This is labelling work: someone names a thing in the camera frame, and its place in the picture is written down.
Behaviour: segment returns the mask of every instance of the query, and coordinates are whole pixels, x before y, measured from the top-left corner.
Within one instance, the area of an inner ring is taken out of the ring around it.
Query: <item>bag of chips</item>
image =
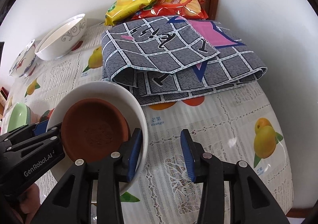
[[[134,14],[155,0],[117,0],[105,15],[105,25],[114,26],[116,22]]]
[[[204,0],[156,0],[149,6],[136,12],[132,19],[155,16],[179,15],[187,19],[207,19],[201,8]]]

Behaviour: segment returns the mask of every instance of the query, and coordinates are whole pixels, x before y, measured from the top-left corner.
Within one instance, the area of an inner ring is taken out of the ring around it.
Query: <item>table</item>
[[[30,76],[15,80],[5,107],[1,134],[6,132],[15,103],[24,102],[39,120],[70,90],[101,79],[102,67],[85,69],[93,50],[101,45],[100,36],[106,28],[102,24],[88,28],[80,48],[60,59],[40,62]],[[28,86],[35,82],[39,88],[28,94]],[[138,182],[121,197],[125,223],[196,222],[202,185],[191,183],[186,173],[180,146],[180,132],[185,128],[205,151],[219,159],[249,163],[283,211],[287,213],[291,209],[293,184],[285,140],[271,104],[256,81],[203,97],[146,106],[143,111],[149,130],[148,158]],[[261,117],[271,122],[282,140],[270,157],[257,160],[253,148],[254,126]],[[43,202],[56,180],[48,171],[36,183]],[[226,184],[225,223],[229,221]]]

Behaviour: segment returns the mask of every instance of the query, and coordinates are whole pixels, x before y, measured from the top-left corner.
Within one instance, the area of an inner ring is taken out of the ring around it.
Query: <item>folded cloth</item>
[[[102,38],[103,79],[141,105],[203,96],[242,86],[267,70],[219,22],[161,16],[122,23]]]

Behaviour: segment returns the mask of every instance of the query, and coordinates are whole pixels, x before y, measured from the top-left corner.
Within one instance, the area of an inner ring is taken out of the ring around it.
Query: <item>small bowl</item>
[[[55,107],[48,121],[47,130],[61,123],[72,105],[86,98],[99,98],[111,103],[126,119],[130,133],[133,133],[135,128],[140,128],[143,132],[143,145],[139,154],[139,161],[137,163],[135,176],[130,183],[120,183],[120,194],[123,194],[138,179],[146,163],[148,150],[148,127],[145,115],[135,97],[122,86],[103,80],[92,81],[71,90],[64,98],[62,98],[62,100]],[[87,120],[88,117],[91,116],[82,115],[82,120],[78,124],[82,124]],[[53,168],[51,168],[54,178],[59,181],[72,164],[73,161],[66,153],[65,157]],[[92,192],[93,203],[96,203],[96,198],[97,182],[94,181]]]
[[[11,132],[12,130],[19,128],[25,124],[30,125],[31,123],[35,122],[35,116],[30,108],[24,103],[17,103],[10,115],[7,132]]]
[[[28,76],[36,66],[35,59],[35,40],[29,42],[14,61],[9,71],[9,75],[17,78]]]
[[[70,159],[75,162],[81,158],[88,163],[118,151],[130,137],[121,112],[98,98],[83,99],[71,106],[63,118],[61,136]]]
[[[35,54],[44,61],[60,58],[78,43],[85,29],[85,14],[69,18],[42,39],[35,49]]]

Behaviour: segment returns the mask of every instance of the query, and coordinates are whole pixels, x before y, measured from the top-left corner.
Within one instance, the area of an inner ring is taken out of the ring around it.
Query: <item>green plastic bowl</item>
[[[8,132],[31,123],[31,110],[24,103],[17,103],[11,113]]]

